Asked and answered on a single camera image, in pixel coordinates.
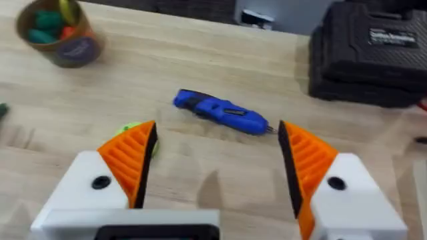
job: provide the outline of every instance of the wooden tabletop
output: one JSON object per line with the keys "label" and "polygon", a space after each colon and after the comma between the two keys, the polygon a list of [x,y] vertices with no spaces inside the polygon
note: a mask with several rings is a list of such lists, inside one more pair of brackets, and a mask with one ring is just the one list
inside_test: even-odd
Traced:
{"label": "wooden tabletop", "polygon": [[82,3],[107,38],[102,58],[60,69],[21,42],[28,0],[0,1],[0,239],[24,239],[78,152],[123,124],[156,120],[161,147],[146,207],[221,209],[230,240],[299,239],[277,135],[254,137],[172,105],[181,88],[283,119],[358,154],[421,239],[412,162],[427,148],[427,114],[326,102],[306,94],[308,37]]}

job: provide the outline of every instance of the black plastic case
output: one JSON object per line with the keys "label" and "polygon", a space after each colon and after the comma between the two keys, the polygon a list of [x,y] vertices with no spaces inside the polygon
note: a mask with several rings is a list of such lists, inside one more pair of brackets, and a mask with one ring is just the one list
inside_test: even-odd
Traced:
{"label": "black plastic case", "polygon": [[371,16],[361,3],[333,3],[312,34],[309,94],[383,107],[421,100],[427,93],[427,13],[395,17]]}

